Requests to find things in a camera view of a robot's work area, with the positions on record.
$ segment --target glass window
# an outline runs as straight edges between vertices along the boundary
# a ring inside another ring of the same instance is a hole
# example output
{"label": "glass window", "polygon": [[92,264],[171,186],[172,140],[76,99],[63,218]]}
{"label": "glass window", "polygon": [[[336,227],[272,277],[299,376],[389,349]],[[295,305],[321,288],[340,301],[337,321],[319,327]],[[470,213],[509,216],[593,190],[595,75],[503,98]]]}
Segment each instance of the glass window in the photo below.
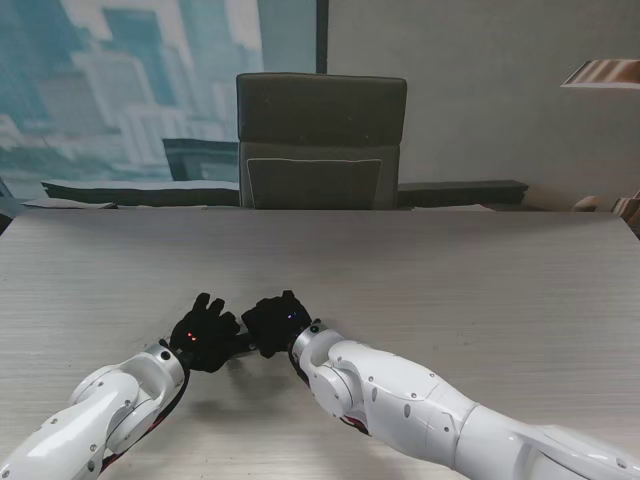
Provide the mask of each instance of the glass window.
{"label": "glass window", "polygon": [[237,142],[236,75],[315,69],[315,0],[4,0],[0,178],[170,181],[164,138]]}

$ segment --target table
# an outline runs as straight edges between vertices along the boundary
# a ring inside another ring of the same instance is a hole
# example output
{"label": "table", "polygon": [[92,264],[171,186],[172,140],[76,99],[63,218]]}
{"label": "table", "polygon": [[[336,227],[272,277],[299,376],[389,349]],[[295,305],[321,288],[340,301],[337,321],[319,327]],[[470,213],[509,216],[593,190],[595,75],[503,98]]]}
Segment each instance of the table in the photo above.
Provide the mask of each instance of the table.
{"label": "table", "polygon": [[[0,237],[0,457],[199,291],[293,288],[345,335],[472,399],[640,456],[640,248],[611,214],[30,211]],[[105,480],[460,478],[317,406],[284,355],[195,373]]]}

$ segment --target black glove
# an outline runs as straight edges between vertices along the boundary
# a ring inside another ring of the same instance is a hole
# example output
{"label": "black glove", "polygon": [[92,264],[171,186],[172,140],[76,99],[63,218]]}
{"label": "black glove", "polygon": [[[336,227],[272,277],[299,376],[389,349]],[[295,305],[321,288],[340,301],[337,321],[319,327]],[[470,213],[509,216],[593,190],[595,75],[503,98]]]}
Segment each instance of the black glove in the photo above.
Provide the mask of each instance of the black glove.
{"label": "black glove", "polygon": [[185,367],[213,373],[238,352],[240,325],[231,312],[221,315],[224,300],[216,298],[209,305],[210,298],[208,293],[198,295],[191,311],[171,332],[169,347]]}
{"label": "black glove", "polygon": [[265,298],[242,315],[249,334],[263,357],[286,352],[309,325],[311,317],[291,290],[281,297]]}

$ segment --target wood grain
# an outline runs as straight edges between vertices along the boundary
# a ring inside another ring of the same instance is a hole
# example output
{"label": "wood grain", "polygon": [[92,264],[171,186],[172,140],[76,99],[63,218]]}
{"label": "wood grain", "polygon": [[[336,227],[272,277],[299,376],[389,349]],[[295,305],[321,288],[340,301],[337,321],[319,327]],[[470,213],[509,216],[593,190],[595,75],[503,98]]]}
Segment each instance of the wood grain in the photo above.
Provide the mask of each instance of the wood grain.
{"label": "wood grain", "polygon": [[[29,212],[0,237],[0,457],[200,291],[241,314],[293,289],[351,338],[531,423],[640,456],[640,249],[608,214]],[[195,374],[101,478],[448,480],[334,421],[284,356]]]}

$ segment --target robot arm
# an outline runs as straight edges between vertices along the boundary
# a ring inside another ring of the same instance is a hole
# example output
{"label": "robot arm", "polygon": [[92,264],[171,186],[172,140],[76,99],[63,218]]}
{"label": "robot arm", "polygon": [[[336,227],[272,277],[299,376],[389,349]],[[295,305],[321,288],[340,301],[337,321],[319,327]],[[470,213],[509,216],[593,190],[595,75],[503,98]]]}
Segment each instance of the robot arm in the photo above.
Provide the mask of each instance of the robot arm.
{"label": "robot arm", "polygon": [[[48,418],[6,459],[2,478],[98,478],[168,415],[187,379],[188,371],[161,345],[96,370],[75,389],[67,409]],[[112,454],[105,458],[107,449]]]}
{"label": "robot arm", "polygon": [[[273,323],[287,332],[283,304],[294,317],[309,319],[293,294],[266,302],[243,315],[258,336],[261,325]],[[289,358],[320,406],[405,455],[472,480],[640,479],[640,461],[627,453],[578,432],[501,415],[435,372],[346,340],[318,320],[301,332],[292,325],[287,335]]]}
{"label": "robot arm", "polygon": [[190,370],[215,372],[251,350],[224,302],[200,294],[162,340],[129,360],[103,367],[74,390],[69,407],[47,419],[3,463],[2,480],[94,480],[173,410]]}

